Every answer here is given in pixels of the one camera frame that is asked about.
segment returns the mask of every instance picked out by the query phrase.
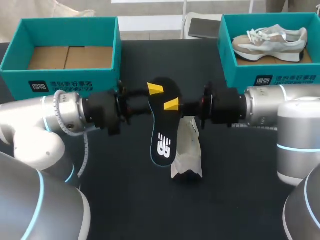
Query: teal box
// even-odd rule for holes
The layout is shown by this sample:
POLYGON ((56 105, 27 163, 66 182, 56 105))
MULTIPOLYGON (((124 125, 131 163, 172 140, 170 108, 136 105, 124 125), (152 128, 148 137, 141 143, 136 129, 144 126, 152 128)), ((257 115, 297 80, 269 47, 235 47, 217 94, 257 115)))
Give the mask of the teal box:
POLYGON ((0 66, 15 100, 54 94, 61 89, 90 93, 117 88, 122 43, 117 17, 22 19, 0 66), (112 47, 111 68, 28 70, 35 47, 112 47))
POLYGON ((222 16, 218 50, 228 87, 244 92, 250 86, 320 84, 320 18, 315 13, 227 14, 222 16), (279 24, 287 30, 306 28, 312 63, 238 65, 232 39, 252 29, 279 24))

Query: sneaker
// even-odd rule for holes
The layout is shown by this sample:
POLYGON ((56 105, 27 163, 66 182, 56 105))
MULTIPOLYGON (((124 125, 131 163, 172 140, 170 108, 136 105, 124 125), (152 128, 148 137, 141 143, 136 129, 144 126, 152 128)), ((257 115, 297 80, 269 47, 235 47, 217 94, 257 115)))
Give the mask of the sneaker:
POLYGON ((304 27, 298 31, 290 31, 277 24, 247 31, 247 35, 235 37, 232 46, 238 56, 249 61, 273 56, 283 61, 300 62, 307 40, 308 32, 304 27))

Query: shoelace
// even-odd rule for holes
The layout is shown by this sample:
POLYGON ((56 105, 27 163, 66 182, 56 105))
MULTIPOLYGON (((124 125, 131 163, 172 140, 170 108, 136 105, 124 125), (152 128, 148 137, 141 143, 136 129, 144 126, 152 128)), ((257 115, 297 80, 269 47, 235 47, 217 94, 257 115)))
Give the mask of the shoelace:
POLYGON ((266 28, 259 28, 257 30, 252 29, 251 31, 247 31, 246 33, 248 34, 249 40, 251 43, 255 44, 258 41, 269 41, 270 40, 270 35, 265 34, 262 32, 266 28))

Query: yellow tab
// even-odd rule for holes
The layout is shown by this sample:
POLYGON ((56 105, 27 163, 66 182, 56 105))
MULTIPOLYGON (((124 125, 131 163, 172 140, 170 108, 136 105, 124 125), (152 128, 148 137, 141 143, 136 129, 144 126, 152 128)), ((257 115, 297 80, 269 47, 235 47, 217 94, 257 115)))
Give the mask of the yellow tab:
POLYGON ((167 101, 164 104, 164 110, 174 110, 179 111, 179 98, 173 99, 171 101, 167 101))
POLYGON ((162 94, 164 92, 164 87, 163 86, 152 84, 152 83, 149 83, 149 82, 147 84, 148 84, 149 94, 150 95, 162 94))

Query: shoe sole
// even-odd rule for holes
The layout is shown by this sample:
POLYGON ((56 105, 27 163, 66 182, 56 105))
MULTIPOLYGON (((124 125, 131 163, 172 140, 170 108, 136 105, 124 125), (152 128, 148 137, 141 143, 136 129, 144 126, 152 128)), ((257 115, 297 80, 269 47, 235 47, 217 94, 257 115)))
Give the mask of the shoe sole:
POLYGON ((241 59, 244 59, 250 62, 256 62, 265 56, 272 56, 282 61, 294 62, 294 63, 298 63, 304 58, 304 51, 300 53, 269 52, 269 53, 263 53, 263 54, 247 54, 247 53, 243 53, 236 50, 234 50, 234 52, 241 59))

